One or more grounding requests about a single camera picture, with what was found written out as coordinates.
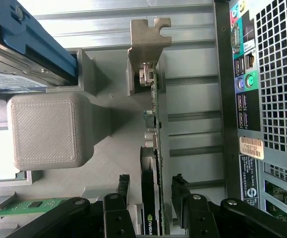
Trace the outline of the green RAM stick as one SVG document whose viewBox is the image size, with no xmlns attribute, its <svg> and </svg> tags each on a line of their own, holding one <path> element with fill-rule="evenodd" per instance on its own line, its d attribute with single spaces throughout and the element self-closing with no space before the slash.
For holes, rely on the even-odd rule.
<svg viewBox="0 0 287 238">
<path fill-rule="evenodd" d="M 66 200 L 67 198 L 48 198 L 39 200 L 14 201 L 0 209 L 0 217 L 46 213 Z"/>
</svg>

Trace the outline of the beige service tag sticker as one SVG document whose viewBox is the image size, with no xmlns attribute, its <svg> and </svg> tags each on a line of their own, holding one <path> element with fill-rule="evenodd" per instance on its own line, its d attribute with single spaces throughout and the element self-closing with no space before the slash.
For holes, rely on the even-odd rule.
<svg viewBox="0 0 287 238">
<path fill-rule="evenodd" d="M 241 136 L 239 138 L 239 149 L 241 154 L 264 160 L 264 143 L 260 139 Z"/>
</svg>

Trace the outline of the grey printed parts rack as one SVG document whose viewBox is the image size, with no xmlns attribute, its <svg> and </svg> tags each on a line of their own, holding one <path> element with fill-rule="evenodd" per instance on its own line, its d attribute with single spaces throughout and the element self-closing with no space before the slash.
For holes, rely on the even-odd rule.
<svg viewBox="0 0 287 238">
<path fill-rule="evenodd" d="M 0 93 L 0 130 L 9 131 L 19 169 L 15 179 L 0 180 L 0 209 L 14 201 L 80 195 L 95 201 L 128 174 L 128 208 L 139 231 L 139 154 L 150 95 L 128 95 L 127 50 L 73 52 L 78 85 Z M 0 238 L 41 215 L 0 217 Z"/>
</svg>

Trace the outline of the black open PC case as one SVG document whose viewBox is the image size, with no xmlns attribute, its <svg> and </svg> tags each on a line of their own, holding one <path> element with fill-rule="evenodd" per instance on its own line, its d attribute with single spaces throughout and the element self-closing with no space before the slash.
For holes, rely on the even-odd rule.
<svg viewBox="0 0 287 238">
<path fill-rule="evenodd" d="M 287 224 L 287 0 L 213 0 L 228 198 Z M 264 160 L 241 154 L 241 136 Z"/>
</svg>

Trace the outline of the hard disk with blue caddy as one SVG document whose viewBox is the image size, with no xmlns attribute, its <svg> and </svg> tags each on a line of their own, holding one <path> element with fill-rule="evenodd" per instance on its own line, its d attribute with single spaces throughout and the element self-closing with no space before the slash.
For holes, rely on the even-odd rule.
<svg viewBox="0 0 287 238">
<path fill-rule="evenodd" d="M 76 56 L 17 1 L 0 0 L 0 93 L 78 85 Z"/>
</svg>

